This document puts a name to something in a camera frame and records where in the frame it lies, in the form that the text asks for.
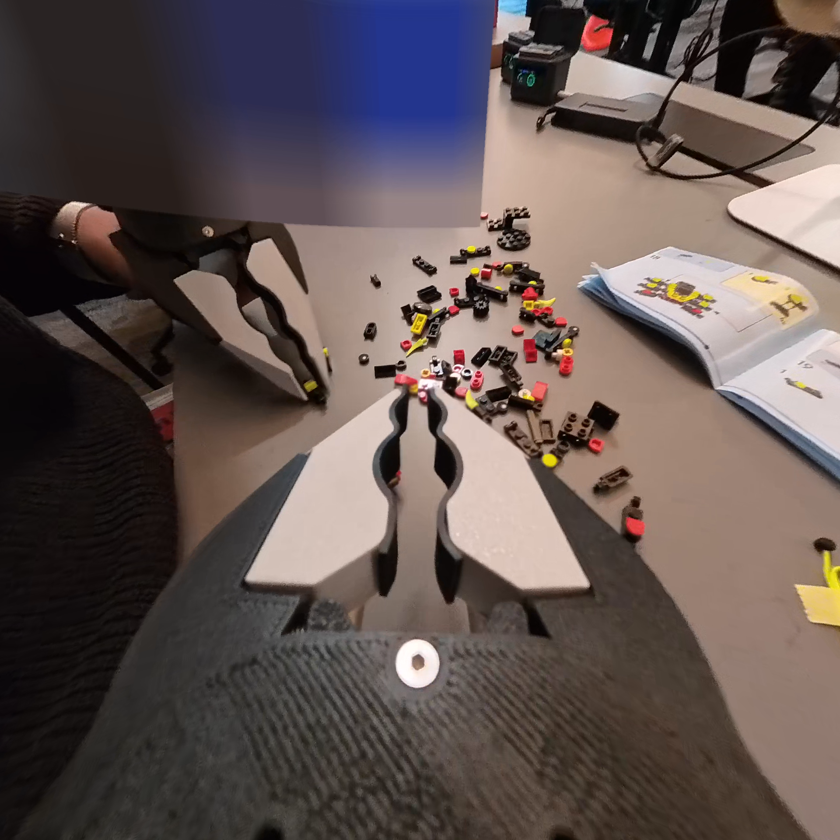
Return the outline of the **red printed magazine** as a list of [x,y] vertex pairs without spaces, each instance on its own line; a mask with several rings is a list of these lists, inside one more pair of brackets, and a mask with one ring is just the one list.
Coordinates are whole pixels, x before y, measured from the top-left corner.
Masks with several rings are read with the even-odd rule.
[[173,384],[143,396],[143,401],[153,417],[167,452],[171,455],[175,437],[175,400]]

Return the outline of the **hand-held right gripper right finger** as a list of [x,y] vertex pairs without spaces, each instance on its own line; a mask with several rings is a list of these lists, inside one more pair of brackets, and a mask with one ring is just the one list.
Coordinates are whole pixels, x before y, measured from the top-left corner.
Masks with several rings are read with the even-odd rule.
[[502,603],[525,613],[542,602],[592,597],[592,583],[525,456],[453,396],[427,399],[434,472],[444,493],[435,514],[434,570],[447,603],[469,625],[487,625]]

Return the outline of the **black charging case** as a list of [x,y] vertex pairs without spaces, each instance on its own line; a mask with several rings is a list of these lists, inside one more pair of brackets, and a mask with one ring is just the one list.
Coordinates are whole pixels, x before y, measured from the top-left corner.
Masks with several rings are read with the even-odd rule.
[[500,78],[502,82],[510,85],[512,79],[512,63],[520,49],[533,42],[534,32],[532,29],[511,31],[502,43]]
[[511,100],[548,108],[565,89],[575,52],[557,45],[530,44],[512,63]]

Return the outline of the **black office chair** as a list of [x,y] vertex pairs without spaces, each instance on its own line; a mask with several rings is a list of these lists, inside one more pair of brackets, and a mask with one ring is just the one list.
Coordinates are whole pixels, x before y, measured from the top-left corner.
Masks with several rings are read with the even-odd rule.
[[68,306],[60,308],[58,311],[71,323],[81,329],[90,339],[99,344],[122,367],[135,375],[152,391],[159,391],[165,388],[165,383],[158,374],[169,375],[173,371],[174,365],[165,355],[165,349],[174,339],[174,323],[172,320],[168,322],[165,331],[152,344],[150,348],[152,366],[148,368],[123,348],[111,335],[101,329],[78,307]]

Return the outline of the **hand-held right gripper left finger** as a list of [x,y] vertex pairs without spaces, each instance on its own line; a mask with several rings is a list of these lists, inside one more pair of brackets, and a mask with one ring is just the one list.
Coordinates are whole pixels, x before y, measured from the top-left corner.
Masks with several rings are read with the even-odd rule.
[[408,388],[394,389],[317,444],[245,575],[248,588],[332,600],[349,612],[389,594]]

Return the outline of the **scattered loose lego pieces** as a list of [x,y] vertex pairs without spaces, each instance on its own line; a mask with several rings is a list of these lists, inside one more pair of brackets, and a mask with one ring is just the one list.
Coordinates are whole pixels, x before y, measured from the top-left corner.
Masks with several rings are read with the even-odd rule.
[[[526,206],[507,207],[501,217],[487,221],[487,230],[489,232],[500,232],[497,238],[497,246],[500,249],[519,251],[529,247],[531,236],[527,230],[517,227],[515,222],[527,218],[530,218],[530,211]],[[488,257],[490,251],[489,246],[462,248],[458,255],[450,257],[450,263],[452,265],[462,265],[479,256]],[[433,277],[438,271],[434,265],[420,255],[413,257],[412,263],[428,277]],[[403,373],[406,369],[406,359],[414,352],[426,347],[429,341],[436,341],[439,338],[440,328],[447,320],[458,315],[460,311],[468,309],[471,309],[478,319],[483,319],[489,312],[490,299],[507,301],[508,289],[497,287],[494,285],[495,281],[490,281],[494,271],[500,277],[501,275],[512,277],[510,289],[516,293],[520,290],[525,294],[523,304],[535,304],[535,296],[538,297],[539,294],[542,294],[543,288],[539,280],[539,273],[531,271],[522,261],[513,260],[511,263],[509,259],[494,261],[491,265],[484,266],[481,269],[477,267],[470,269],[470,274],[465,280],[465,297],[458,298],[459,289],[451,288],[449,294],[453,299],[450,302],[451,305],[447,308],[442,306],[435,309],[432,306],[442,298],[441,291],[434,284],[424,287],[416,293],[418,301],[409,305],[406,304],[401,309],[402,318],[409,325],[412,334],[411,339],[406,339],[401,343],[405,359],[393,364],[375,365],[374,376],[378,379],[395,377],[396,384],[409,383],[411,377]],[[520,310],[520,314],[525,316],[526,320],[532,320],[531,316],[538,316],[537,320],[539,322],[545,321],[548,326],[551,326],[553,323],[550,312],[551,304],[536,303],[535,305],[537,305],[537,309],[531,310],[525,307]],[[524,340],[524,360],[529,364],[535,363],[537,360],[536,346],[534,339]],[[481,383],[484,381],[482,379],[484,376],[482,368],[489,365],[499,370],[506,385],[501,387],[500,395],[491,395],[490,391],[487,391],[484,395],[479,394],[478,408],[486,414],[493,414],[496,409],[492,407],[492,404],[506,403],[509,406],[518,406],[533,414],[531,410],[537,410],[543,406],[544,393],[548,386],[543,382],[538,382],[530,393],[526,394],[527,389],[522,389],[522,377],[514,364],[517,358],[518,351],[509,349],[505,345],[498,345],[495,348],[483,346],[472,357],[470,365],[466,365],[465,352],[462,349],[457,349],[454,351],[454,365],[448,364],[446,360],[432,360],[429,367],[431,372],[426,371],[422,374],[422,378],[426,377],[432,384],[437,383],[439,385],[445,381],[448,392],[466,398],[468,396],[467,391],[471,390],[475,394],[480,390]],[[546,466],[559,463],[569,446],[568,439],[565,441],[561,439],[552,450],[553,454],[542,456],[542,462]],[[598,479],[601,483],[596,483],[595,489],[610,489],[621,485],[625,479],[629,478],[629,473],[623,472],[623,470],[624,467],[614,470],[604,479]],[[645,533],[644,513],[640,507],[640,501],[640,497],[633,497],[622,513],[623,534],[631,542],[637,542]]]

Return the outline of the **person's left hand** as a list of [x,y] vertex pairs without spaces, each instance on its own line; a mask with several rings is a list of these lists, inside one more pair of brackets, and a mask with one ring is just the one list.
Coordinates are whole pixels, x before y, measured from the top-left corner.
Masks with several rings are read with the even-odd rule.
[[115,214],[90,205],[78,216],[75,230],[77,247],[91,270],[102,280],[135,292],[130,264],[112,241],[120,231]]

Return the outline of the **person's left forearm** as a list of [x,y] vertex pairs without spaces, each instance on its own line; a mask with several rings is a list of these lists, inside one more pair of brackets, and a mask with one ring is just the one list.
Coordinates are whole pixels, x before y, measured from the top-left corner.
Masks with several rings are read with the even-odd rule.
[[74,277],[49,235],[63,200],[1,192],[1,293],[26,315],[51,312]]

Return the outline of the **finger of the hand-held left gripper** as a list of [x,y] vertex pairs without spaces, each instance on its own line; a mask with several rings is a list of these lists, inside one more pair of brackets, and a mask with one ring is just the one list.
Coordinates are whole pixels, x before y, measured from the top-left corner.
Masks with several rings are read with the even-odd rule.
[[308,394],[289,393],[283,387],[287,375],[271,362],[266,339],[247,324],[227,279],[191,270],[176,278],[175,286],[215,331],[224,350],[278,389],[309,403]]
[[242,282],[254,297],[239,309],[266,339],[271,362],[287,375],[285,390],[307,394],[303,383],[316,380],[328,393],[329,371],[311,301],[273,238],[249,247]]

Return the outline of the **lego instruction booklet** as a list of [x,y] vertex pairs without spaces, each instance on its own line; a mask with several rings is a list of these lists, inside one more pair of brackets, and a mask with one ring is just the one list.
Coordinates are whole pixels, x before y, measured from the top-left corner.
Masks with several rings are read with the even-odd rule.
[[802,283],[666,247],[578,289],[692,350],[719,394],[839,478],[839,336],[814,328]]

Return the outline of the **white monitor stand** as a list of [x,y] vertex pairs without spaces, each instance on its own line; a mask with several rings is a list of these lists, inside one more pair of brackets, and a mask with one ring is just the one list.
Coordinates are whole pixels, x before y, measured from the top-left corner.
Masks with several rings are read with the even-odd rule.
[[839,164],[827,164],[733,198],[736,222],[839,269]]

